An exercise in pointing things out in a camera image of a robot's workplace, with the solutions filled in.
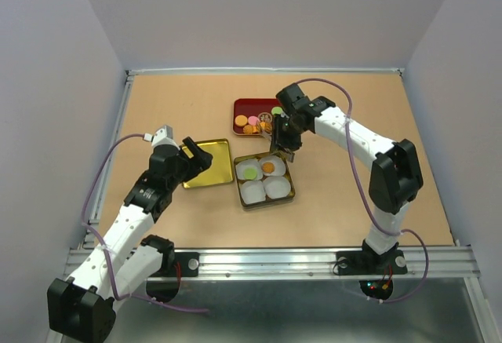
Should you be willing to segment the orange fish-shaped cookie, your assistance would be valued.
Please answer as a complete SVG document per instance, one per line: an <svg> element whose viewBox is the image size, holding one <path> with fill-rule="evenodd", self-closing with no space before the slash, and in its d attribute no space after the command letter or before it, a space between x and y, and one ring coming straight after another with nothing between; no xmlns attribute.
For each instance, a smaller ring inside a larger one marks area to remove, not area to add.
<svg viewBox="0 0 502 343"><path fill-rule="evenodd" d="M272 124L270 122L258 122L256 127L260 133L270 134L272 131Z"/></svg>

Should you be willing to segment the brown round cookie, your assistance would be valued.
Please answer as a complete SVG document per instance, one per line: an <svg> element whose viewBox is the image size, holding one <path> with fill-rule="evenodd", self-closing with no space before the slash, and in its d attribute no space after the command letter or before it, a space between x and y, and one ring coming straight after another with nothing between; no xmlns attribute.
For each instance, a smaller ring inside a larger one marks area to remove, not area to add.
<svg viewBox="0 0 502 343"><path fill-rule="evenodd" d="M261 168L264 173L273 173L275 171L275 165L273 162L264 162Z"/></svg>

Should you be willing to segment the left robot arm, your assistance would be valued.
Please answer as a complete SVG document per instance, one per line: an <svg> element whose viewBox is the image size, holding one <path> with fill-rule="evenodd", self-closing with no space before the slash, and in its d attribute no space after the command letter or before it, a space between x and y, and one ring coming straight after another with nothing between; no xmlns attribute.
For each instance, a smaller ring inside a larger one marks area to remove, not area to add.
<svg viewBox="0 0 502 343"><path fill-rule="evenodd" d="M173 242L147 231L172 202L176 188L208 170L213 157L190 137L180 148L164 129L142 138L153 148L148 168L105 235L89 229L98 241L90 255L66 279L53 280L47 290L50 329L80 342L105 341L118 310L130 298L169 307L166 301L136 292L150 275L171 272L181 280Z"/></svg>

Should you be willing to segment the gold square cookie tin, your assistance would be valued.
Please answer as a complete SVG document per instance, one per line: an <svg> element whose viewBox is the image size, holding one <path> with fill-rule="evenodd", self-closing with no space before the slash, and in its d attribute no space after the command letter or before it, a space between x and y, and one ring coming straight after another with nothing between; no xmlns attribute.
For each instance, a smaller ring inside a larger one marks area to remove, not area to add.
<svg viewBox="0 0 502 343"><path fill-rule="evenodd" d="M287 161L278 152L236 157L233 165L238 197L244 210L290 203L295 198Z"/></svg>

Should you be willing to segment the metal tongs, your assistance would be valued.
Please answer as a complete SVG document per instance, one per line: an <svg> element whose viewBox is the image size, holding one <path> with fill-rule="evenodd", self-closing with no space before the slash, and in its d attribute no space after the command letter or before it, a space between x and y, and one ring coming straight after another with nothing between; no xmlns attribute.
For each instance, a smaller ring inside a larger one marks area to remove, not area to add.
<svg viewBox="0 0 502 343"><path fill-rule="evenodd" d="M256 128L259 135L270 141L270 153L279 154L287 162L293 163L295 151L301 147L299 134L291 132L281 119L272 123L269 130L266 130L265 122L260 122Z"/></svg>

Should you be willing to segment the gold tin lid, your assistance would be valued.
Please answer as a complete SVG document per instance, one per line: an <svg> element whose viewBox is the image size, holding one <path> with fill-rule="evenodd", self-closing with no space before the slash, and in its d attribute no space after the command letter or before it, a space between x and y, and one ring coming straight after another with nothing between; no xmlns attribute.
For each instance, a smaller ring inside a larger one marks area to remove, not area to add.
<svg viewBox="0 0 502 343"><path fill-rule="evenodd" d="M200 140L195 142L213 157L211 167L197 177L183 183L185 189L229 184L234 180L231 149L228 139Z"/></svg>

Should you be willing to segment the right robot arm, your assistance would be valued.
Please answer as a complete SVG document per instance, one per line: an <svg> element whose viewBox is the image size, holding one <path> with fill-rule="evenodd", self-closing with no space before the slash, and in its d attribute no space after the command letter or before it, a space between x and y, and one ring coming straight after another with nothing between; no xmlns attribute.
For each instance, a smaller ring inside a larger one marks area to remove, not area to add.
<svg viewBox="0 0 502 343"><path fill-rule="evenodd" d="M350 108L342 111L326 97L310 99L298 82L283 88L276 98L282 113L273 118L272 151L293 160L302 146L302 134L310 131L347 151L354 177L357 161L369 169L369 189L358 191L371 220L361 263L365 270L379 272L388 265L409 204L424 185L415 145L374 133L351 117Z"/></svg>

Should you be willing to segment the red rectangular tray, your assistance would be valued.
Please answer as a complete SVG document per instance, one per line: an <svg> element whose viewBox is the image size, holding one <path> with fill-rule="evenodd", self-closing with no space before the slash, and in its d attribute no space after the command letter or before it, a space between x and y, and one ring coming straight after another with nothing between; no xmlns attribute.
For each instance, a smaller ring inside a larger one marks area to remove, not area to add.
<svg viewBox="0 0 502 343"><path fill-rule="evenodd" d="M282 108L276 98L240 98L234 102L232 130L234 134L257 137L271 134L273 119Z"/></svg>

